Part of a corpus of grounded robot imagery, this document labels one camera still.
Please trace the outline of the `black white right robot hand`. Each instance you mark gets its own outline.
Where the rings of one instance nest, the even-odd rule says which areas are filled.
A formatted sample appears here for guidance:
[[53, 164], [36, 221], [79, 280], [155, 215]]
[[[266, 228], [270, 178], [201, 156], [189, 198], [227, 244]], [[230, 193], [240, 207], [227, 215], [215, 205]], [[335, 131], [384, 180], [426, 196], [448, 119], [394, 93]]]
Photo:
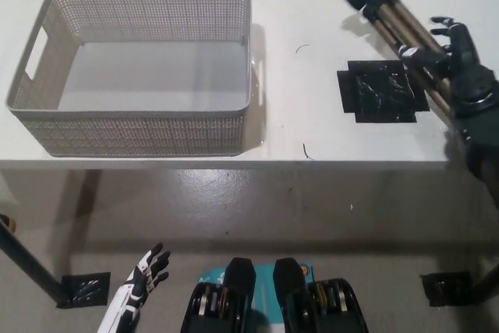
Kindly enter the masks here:
[[430, 33], [448, 37], [449, 43], [440, 51], [403, 44], [398, 48], [398, 57], [410, 67], [449, 79], [449, 106], [456, 118], [471, 117], [497, 105], [497, 77], [482, 65], [468, 27], [448, 16], [433, 16], [431, 21], [441, 27]]

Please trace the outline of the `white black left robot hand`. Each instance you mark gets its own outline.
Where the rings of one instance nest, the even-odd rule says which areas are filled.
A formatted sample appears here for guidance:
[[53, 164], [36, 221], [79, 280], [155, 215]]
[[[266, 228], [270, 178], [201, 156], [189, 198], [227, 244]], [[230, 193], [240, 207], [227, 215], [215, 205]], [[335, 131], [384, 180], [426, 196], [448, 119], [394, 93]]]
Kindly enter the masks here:
[[136, 331], [148, 297], [169, 276], [170, 255], [163, 243], [157, 243], [146, 252], [114, 294], [98, 333]]

